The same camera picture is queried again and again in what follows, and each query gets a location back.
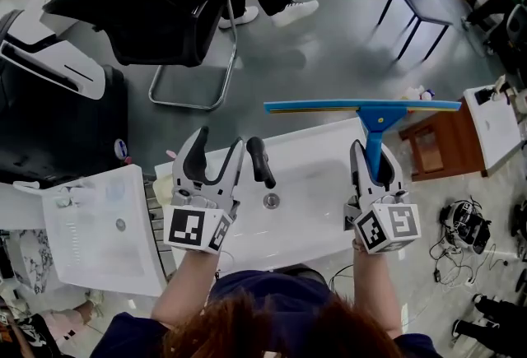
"black handle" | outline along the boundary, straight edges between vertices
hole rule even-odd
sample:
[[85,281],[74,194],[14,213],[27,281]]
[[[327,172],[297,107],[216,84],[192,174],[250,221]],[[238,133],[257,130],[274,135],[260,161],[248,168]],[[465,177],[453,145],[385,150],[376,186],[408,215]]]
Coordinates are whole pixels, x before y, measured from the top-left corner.
[[259,137],[252,137],[247,142],[247,151],[253,160],[254,181],[258,183],[264,182],[269,189],[274,188],[277,182],[269,169],[269,158],[265,152],[264,140]]

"chair seat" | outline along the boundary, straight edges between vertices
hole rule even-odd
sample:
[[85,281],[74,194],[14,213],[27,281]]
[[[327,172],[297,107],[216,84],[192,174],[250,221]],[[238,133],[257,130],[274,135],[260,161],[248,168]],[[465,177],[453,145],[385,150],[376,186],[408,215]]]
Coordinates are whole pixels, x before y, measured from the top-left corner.
[[450,15],[439,0],[404,0],[413,13],[422,21],[451,26]]

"person in green shirt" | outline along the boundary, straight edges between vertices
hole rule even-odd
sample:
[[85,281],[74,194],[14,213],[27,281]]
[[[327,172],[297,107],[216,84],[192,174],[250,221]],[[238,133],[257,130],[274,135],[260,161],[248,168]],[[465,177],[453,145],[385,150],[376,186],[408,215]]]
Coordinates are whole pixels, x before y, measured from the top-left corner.
[[488,0],[480,7],[472,11],[468,16],[461,17],[461,25],[465,30],[469,29],[469,25],[480,25],[484,19],[491,14],[503,14],[503,21],[494,28],[485,42],[487,51],[494,53],[501,46],[504,46],[508,40],[506,33],[507,21],[512,10],[518,5],[524,4],[527,6],[526,0]]

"blue sleeve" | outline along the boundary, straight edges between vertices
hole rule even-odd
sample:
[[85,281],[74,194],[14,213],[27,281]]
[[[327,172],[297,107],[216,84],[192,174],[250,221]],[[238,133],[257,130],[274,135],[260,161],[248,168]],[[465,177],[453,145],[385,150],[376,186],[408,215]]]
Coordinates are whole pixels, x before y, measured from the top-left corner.
[[105,335],[100,339],[90,358],[143,358],[161,355],[162,338],[167,329],[150,318],[117,314]]
[[441,358],[426,335],[412,333],[396,337],[394,340],[406,358]]

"tile floor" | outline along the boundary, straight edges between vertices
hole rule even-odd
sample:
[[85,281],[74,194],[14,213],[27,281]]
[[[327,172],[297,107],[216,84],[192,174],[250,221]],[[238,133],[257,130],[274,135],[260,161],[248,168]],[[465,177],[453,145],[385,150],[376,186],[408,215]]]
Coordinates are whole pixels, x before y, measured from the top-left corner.
[[[285,29],[272,28],[265,15],[239,29],[240,54],[226,103],[210,114],[151,104],[147,90],[155,68],[120,66],[111,52],[108,38],[92,32],[89,25],[75,25],[68,39],[99,63],[109,63],[123,70],[129,83],[129,149],[134,162],[145,172],[152,172],[154,165],[166,160],[167,148],[177,150],[183,140],[202,125],[212,129],[209,149],[213,150],[229,145],[237,136],[271,137],[352,116],[288,114],[270,117],[262,106],[266,100],[392,99],[399,97],[408,86],[421,84],[432,88],[437,99],[456,100],[464,89],[492,83],[502,74],[499,62],[495,58],[483,58],[477,46],[475,49],[474,43],[460,29],[459,17],[467,11],[462,0],[441,0],[454,26],[425,63],[420,61],[441,30],[430,24],[422,25],[402,60],[393,62],[409,32],[404,27],[411,12],[402,0],[394,0],[379,28],[375,28],[375,24],[386,0],[319,2],[320,9],[312,19]],[[252,3],[254,0],[248,0],[248,4]],[[221,75],[217,68],[228,58],[230,46],[229,35],[217,32],[205,65],[168,70],[160,87],[161,96],[210,101]],[[414,119],[420,118],[422,116],[415,114]],[[406,147],[396,134],[389,135],[386,142],[409,172]],[[472,194],[482,203],[485,218],[493,222],[492,237],[497,250],[514,251],[507,222],[511,204],[525,193],[524,169],[523,156],[518,153],[488,179],[468,174],[408,184],[413,200],[420,207],[423,237],[405,249],[404,260],[399,260],[397,253],[389,256],[392,277],[401,303],[408,304],[408,330],[430,335],[445,357],[456,356],[450,348],[450,326],[454,319],[470,311],[473,293],[499,294],[503,299],[513,300],[512,287],[522,265],[514,262],[503,267],[498,264],[488,271],[485,264],[478,274],[477,287],[473,288],[449,289],[437,285],[432,275],[434,262],[427,251],[439,234],[438,212],[447,198],[468,198]],[[329,279],[351,260],[351,251],[345,251],[309,264]],[[475,268],[481,260],[467,257],[464,262]],[[448,263],[440,263],[440,269],[446,275]],[[460,277],[459,282],[464,279],[465,276]],[[339,293],[352,297],[351,279],[339,278],[335,285]],[[31,298],[30,305],[35,312],[72,307],[82,301],[83,292],[82,288],[67,286]],[[128,311],[146,316],[154,301],[153,298],[116,293],[107,293],[106,299],[105,317],[92,322],[93,328],[76,335],[63,347],[64,352],[79,358],[89,356],[113,315]]]

